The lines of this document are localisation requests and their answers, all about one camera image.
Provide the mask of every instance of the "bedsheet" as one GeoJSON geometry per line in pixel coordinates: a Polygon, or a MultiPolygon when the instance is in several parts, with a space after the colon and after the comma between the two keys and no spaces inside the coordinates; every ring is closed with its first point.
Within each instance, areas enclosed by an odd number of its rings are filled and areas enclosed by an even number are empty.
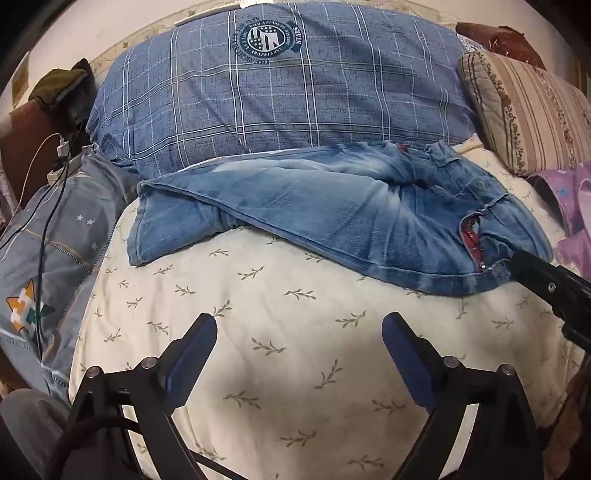
{"type": "MultiPolygon", "coordinates": [[[[530,185],[507,173],[478,139],[461,149],[522,199],[553,245],[564,238],[530,185]]],[[[254,228],[130,267],[126,239],[136,208],[120,218],[87,306],[70,398],[88,367],[133,368],[208,312],[217,321],[217,344],[173,419],[189,448],[251,480],[392,478],[426,413],[413,404],[382,343],[389,312],[400,312],[440,354],[469,367],[514,365],[539,424],[554,419],[582,360],[549,306],[519,284],[464,298],[425,295],[254,228]]],[[[470,412],[446,472],[459,466],[470,412]]],[[[157,478],[143,440],[132,440],[145,472],[157,478]]]]}

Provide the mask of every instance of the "blue gripper pad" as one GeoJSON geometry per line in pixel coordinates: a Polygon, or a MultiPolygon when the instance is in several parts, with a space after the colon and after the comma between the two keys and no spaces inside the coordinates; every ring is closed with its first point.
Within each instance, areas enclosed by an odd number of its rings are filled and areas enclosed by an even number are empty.
{"type": "Polygon", "coordinates": [[[384,317],[382,338],[414,402],[432,413],[437,399],[433,390],[433,375],[428,367],[429,359],[423,361],[423,358],[433,355],[428,347],[439,360],[441,357],[427,340],[414,334],[399,313],[390,313],[384,317]]]}
{"type": "MultiPolygon", "coordinates": [[[[216,344],[216,339],[217,325],[215,319],[207,313],[202,313],[183,338],[175,340],[168,346],[167,350],[175,342],[179,342],[180,351],[177,353],[174,363],[165,372],[165,377],[161,380],[167,393],[164,400],[164,408],[167,412],[172,413],[175,408],[185,405],[205,362],[216,344]]],[[[166,353],[166,351],[163,353],[161,359],[165,357],[166,353]]]]}

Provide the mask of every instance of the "striped pillow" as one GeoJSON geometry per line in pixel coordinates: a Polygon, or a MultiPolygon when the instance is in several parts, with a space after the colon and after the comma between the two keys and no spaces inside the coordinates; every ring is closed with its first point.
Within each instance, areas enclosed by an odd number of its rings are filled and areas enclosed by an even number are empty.
{"type": "Polygon", "coordinates": [[[575,87],[487,51],[464,55],[458,71],[491,147],[510,172],[527,176],[591,160],[591,104],[575,87]]]}

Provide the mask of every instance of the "screw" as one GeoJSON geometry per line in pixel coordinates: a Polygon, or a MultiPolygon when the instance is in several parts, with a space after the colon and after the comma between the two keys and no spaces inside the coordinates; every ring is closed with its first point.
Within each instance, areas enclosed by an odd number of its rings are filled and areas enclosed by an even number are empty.
{"type": "Polygon", "coordinates": [[[156,357],[149,356],[149,357],[144,358],[142,360],[142,368],[149,370],[150,368],[154,368],[156,366],[157,362],[158,362],[158,359],[156,357]]]}
{"type": "Polygon", "coordinates": [[[443,365],[448,368],[457,368],[460,366],[460,361],[454,356],[444,356],[443,365]]]}
{"type": "Polygon", "coordinates": [[[515,375],[515,368],[513,368],[511,365],[507,365],[507,364],[503,364],[501,365],[501,371],[505,374],[505,375],[515,375]]]}
{"type": "Polygon", "coordinates": [[[88,378],[94,378],[96,377],[98,374],[100,374],[100,368],[99,367],[90,367],[87,371],[86,371],[86,376],[88,378]]]}

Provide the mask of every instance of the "purple floral fabric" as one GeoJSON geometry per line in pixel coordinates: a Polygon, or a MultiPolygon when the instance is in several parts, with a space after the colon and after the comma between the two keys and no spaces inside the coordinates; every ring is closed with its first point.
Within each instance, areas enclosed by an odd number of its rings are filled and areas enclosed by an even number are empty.
{"type": "Polygon", "coordinates": [[[569,171],[544,170],[529,181],[562,221],[567,238],[558,242],[558,260],[576,265],[591,281],[591,162],[569,171]]]}

